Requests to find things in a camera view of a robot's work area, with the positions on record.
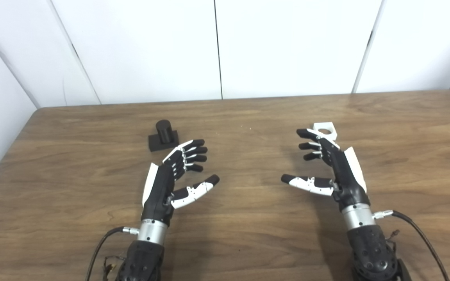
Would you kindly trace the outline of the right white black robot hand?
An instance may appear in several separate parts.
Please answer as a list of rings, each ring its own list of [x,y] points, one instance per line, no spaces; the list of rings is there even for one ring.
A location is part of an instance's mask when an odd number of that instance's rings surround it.
[[[352,147],[343,151],[338,144],[317,130],[297,129],[296,133],[301,138],[309,139],[309,142],[298,146],[301,150],[311,150],[303,159],[305,161],[321,159],[331,167],[334,177],[283,174],[281,176],[283,183],[311,193],[331,196],[339,204],[340,210],[357,204],[370,206],[361,167]]]

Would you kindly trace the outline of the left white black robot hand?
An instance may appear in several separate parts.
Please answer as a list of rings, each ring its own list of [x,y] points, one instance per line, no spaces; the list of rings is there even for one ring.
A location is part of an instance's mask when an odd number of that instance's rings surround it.
[[[204,139],[192,139],[172,149],[161,164],[150,165],[143,189],[142,221],[148,219],[169,227],[176,209],[197,201],[219,183],[219,176],[213,174],[199,183],[175,189],[176,182],[187,172],[204,170],[200,163],[207,161],[207,151]]]

